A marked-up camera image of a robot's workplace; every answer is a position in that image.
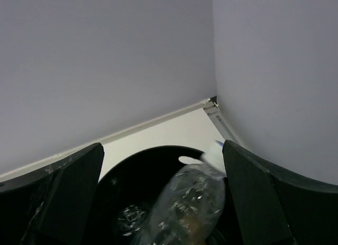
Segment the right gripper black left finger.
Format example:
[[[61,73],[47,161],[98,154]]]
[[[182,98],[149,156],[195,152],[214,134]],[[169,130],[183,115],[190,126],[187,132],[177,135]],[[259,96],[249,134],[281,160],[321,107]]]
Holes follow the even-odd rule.
[[[104,159],[101,143],[1,182],[1,244],[80,244]]]

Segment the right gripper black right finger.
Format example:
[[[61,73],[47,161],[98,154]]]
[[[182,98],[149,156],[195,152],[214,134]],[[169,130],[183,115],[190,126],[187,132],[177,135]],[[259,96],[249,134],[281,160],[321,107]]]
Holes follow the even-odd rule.
[[[337,244],[337,185],[226,140],[223,159],[244,244]]]

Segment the white-capped clear bottle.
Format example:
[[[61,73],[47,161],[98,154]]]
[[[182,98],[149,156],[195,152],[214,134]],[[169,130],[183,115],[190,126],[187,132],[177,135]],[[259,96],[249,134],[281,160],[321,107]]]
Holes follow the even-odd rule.
[[[214,141],[201,155],[200,163],[185,165],[176,172],[133,244],[204,244],[225,203],[223,146]]]

